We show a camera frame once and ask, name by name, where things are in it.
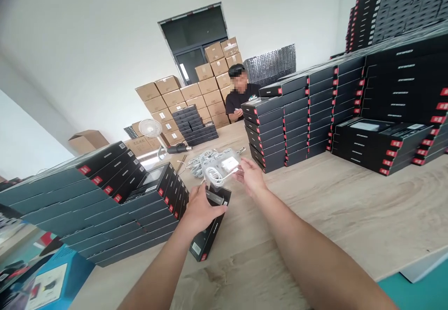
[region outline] black t-shirt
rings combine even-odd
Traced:
[[[225,113],[227,115],[233,114],[235,109],[240,109],[242,103],[246,103],[249,100],[255,99],[260,96],[258,84],[247,84],[247,89],[244,93],[239,93],[236,90],[230,92],[225,98]],[[238,121],[243,120],[243,116],[238,118]]]

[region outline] hand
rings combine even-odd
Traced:
[[[233,114],[235,114],[236,116],[240,117],[240,116],[243,115],[243,110],[242,110],[242,109],[235,110],[235,111],[233,112]]]
[[[180,223],[193,239],[196,234],[205,230],[213,219],[225,213],[227,208],[224,205],[217,207],[210,205],[205,195],[205,183],[203,183],[191,189],[187,210]]]
[[[257,192],[267,190],[265,180],[263,179],[263,172],[254,161],[242,157],[238,169],[239,170],[233,174],[233,178],[244,184],[249,196],[254,197],[257,195]]]

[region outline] window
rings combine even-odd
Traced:
[[[205,64],[204,49],[227,40],[221,4],[159,22],[186,85],[197,83],[195,67]]]

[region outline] white fan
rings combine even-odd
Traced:
[[[166,153],[169,143],[162,133],[161,123],[154,119],[142,120],[139,123],[139,131],[147,138],[157,138],[157,140],[159,140],[160,148],[157,152],[157,157],[162,160],[162,158],[160,157],[160,152],[164,150]]]

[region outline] person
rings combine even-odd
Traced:
[[[233,174],[266,219],[280,255],[314,309],[397,310],[392,300],[342,249],[296,215],[267,188],[263,172],[241,158]],[[227,211],[212,207],[205,183],[191,190],[184,217],[125,297],[119,310],[168,310],[193,237]]]
[[[243,120],[241,104],[259,97],[261,86],[248,83],[247,72],[242,64],[232,65],[229,69],[229,77],[235,90],[232,90],[225,98],[225,113],[230,121],[237,122]]]

